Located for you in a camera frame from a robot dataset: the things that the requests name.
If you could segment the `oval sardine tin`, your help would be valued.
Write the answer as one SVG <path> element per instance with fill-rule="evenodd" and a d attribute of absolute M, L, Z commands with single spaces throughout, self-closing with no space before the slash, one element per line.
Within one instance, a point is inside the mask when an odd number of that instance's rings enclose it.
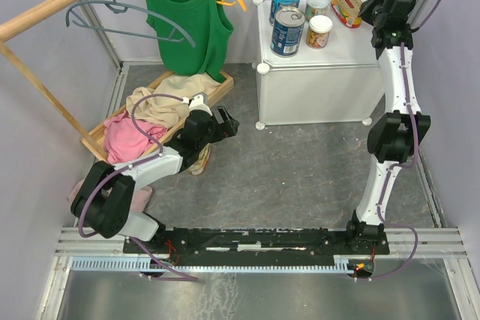
<path fill-rule="evenodd" d="M 331 8 L 347 28 L 358 28 L 362 23 L 359 16 L 362 0 L 331 0 Z"/>
<path fill-rule="evenodd" d="M 191 175 L 200 175 L 204 172 L 207 166 L 211 154 L 212 145 L 207 144 L 203 150 L 199 153 L 198 160 L 188 168 L 188 172 Z"/>

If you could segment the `small cup white lid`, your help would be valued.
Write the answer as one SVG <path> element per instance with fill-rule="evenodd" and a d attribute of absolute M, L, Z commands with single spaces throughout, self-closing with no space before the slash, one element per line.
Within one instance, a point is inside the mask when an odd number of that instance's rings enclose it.
<path fill-rule="evenodd" d="M 306 44 L 312 49 L 325 48 L 332 28 L 333 22 L 329 17 L 324 15 L 313 16 L 308 23 Z"/>

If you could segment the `dark blue tin can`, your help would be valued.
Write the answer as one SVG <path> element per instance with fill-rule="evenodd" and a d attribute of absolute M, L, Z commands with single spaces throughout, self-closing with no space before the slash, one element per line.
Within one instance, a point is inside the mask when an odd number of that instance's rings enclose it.
<path fill-rule="evenodd" d="M 294 56 L 301 43 L 305 15 L 297 7 L 282 7 L 274 17 L 272 52 L 280 57 Z"/>

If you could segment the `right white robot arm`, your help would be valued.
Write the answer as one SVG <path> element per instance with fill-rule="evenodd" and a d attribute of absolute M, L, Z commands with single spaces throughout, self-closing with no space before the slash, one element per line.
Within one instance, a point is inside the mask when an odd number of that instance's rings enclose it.
<path fill-rule="evenodd" d="M 380 66 L 385 113 L 370 129 L 371 168 L 355 219 L 361 226 L 381 226 L 395 180 L 414 167 L 419 145 L 431 126 L 422 114 L 413 84 L 413 30 L 408 18 L 416 0 L 367 0 L 359 16 L 372 25 L 371 44 Z"/>

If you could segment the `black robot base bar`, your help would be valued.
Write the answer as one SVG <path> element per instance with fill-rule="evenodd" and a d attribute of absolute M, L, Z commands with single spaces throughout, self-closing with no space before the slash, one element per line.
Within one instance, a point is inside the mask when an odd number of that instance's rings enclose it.
<path fill-rule="evenodd" d="M 388 255 L 383 225 L 345 229 L 165 229 L 143 244 L 175 265 L 333 265 L 335 256 Z"/>

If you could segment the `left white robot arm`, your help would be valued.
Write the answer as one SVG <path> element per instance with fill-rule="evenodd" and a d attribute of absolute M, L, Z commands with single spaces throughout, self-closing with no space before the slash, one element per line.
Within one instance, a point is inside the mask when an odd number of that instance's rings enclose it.
<path fill-rule="evenodd" d="M 134 195 L 161 178 L 188 169 L 198 161 L 204 147 L 233 137 L 238 130 L 239 122 L 225 107 L 219 106 L 216 112 L 196 109 L 159 153 L 118 166 L 96 162 L 70 207 L 78 218 L 80 236 L 108 239 L 123 235 L 136 238 L 151 253 L 162 250 L 166 243 L 164 225 L 133 211 Z"/>

